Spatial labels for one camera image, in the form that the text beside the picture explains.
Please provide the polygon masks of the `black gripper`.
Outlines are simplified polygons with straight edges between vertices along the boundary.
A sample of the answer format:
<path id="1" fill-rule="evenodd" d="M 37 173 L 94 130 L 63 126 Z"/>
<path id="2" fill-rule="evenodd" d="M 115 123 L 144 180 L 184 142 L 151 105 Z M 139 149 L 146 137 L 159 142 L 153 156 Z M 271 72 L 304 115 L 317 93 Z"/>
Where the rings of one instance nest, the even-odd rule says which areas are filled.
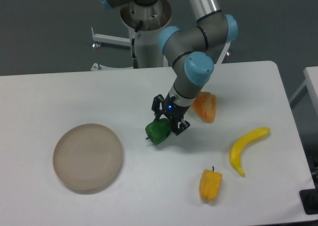
<path id="1" fill-rule="evenodd" d="M 188 106 L 180 106 L 175 103 L 175 96 L 167 94 L 166 98 L 159 94 L 154 97 L 152 103 L 152 111 L 154 112 L 154 121 L 158 121 L 162 114 L 170 121 L 171 132 L 176 136 L 184 132 L 190 127 L 190 123 L 184 120 L 184 115 L 189 109 Z"/>

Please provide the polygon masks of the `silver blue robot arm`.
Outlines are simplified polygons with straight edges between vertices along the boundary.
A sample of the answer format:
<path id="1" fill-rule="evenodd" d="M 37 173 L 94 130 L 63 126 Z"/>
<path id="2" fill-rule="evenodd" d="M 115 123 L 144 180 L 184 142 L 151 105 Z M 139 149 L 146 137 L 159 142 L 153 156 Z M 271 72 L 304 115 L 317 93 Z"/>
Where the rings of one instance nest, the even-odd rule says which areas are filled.
<path id="1" fill-rule="evenodd" d="M 190 0 L 196 26 L 182 31 L 169 25 L 172 11 L 166 0 L 100 1 L 105 8 L 121 8 L 122 21 L 131 30 L 128 45 L 134 68 L 158 55 L 175 71 L 176 79 L 169 93 L 166 97 L 156 96 L 152 110 L 155 121 L 164 118 L 170 131 L 179 135 L 190 125 L 184 114 L 214 69 L 206 52 L 237 37 L 236 20 L 222 12 L 217 0 Z"/>

